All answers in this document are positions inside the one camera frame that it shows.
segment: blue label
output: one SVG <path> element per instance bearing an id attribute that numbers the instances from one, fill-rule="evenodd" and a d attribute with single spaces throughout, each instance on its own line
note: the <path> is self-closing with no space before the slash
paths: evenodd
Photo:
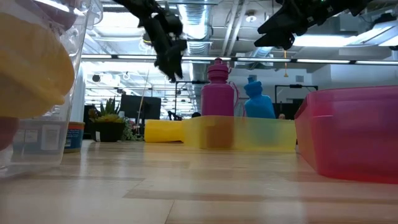
<path id="1" fill-rule="evenodd" d="M 81 148 L 84 129 L 68 129 L 67 140 L 65 141 L 65 149 Z"/>

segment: translucent yellow bin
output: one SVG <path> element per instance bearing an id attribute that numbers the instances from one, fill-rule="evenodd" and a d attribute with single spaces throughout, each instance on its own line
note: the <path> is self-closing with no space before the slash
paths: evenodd
<path id="1" fill-rule="evenodd" d="M 183 121 L 186 146 L 202 149 L 295 152 L 294 121 L 202 116 Z"/>
<path id="2" fill-rule="evenodd" d="M 147 120 L 145 142 L 183 141 L 182 121 Z"/>

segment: potted plant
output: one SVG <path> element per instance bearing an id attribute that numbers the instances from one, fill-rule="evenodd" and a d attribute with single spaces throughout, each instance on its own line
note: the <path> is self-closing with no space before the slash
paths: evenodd
<path id="1" fill-rule="evenodd" d="M 124 128 L 126 127 L 124 118 L 119 117 L 119 106 L 115 108 L 115 98 L 106 100 L 106 105 L 101 103 L 101 111 L 90 109 L 88 115 L 92 123 L 90 124 L 91 138 L 94 141 L 116 142 L 121 140 Z"/>
<path id="2" fill-rule="evenodd" d="M 133 122 L 130 121 L 129 118 L 124 118 L 124 123 L 126 124 L 123 135 L 122 135 L 122 141 L 143 141 L 144 138 L 141 136 L 137 136 L 133 133 Z"/>

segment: blue water bottle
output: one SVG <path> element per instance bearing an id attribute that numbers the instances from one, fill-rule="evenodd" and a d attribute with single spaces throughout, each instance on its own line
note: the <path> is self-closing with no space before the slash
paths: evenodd
<path id="1" fill-rule="evenodd" d="M 244 86 L 246 94 L 250 97 L 244 104 L 249 118 L 273 118 L 275 119 L 274 107 L 269 96 L 263 95 L 261 82 L 248 78 L 249 83 Z"/>

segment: green plant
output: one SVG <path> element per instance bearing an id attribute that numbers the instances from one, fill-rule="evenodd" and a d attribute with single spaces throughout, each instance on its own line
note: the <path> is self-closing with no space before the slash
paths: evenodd
<path id="1" fill-rule="evenodd" d="M 88 111 L 88 116 L 92 122 L 114 122 L 114 123 L 123 123 L 123 118 L 119 117 L 119 105 L 116 107 L 115 97 L 109 98 L 106 100 L 106 104 L 100 105 L 101 111 L 97 109 L 90 109 Z"/>
<path id="2" fill-rule="evenodd" d="M 124 124 L 126 126 L 124 127 L 123 130 L 123 135 L 122 135 L 122 141 L 143 141 L 143 137 L 137 137 L 132 133 L 132 125 L 130 123 L 129 118 L 123 118 Z"/>
<path id="3" fill-rule="evenodd" d="M 104 108 L 104 104 L 100 104 L 100 108 L 101 108 L 101 116 L 105 116 L 108 114 L 119 114 L 119 105 L 118 107 L 116 107 L 116 100 L 115 97 L 109 98 L 106 100 L 106 104 L 105 104 L 105 108 Z"/>
<path id="4" fill-rule="evenodd" d="M 123 130 L 122 141 L 132 140 L 134 135 L 131 131 L 132 125 L 130 124 L 130 120 L 128 118 L 124 118 L 124 124 L 126 125 Z"/>

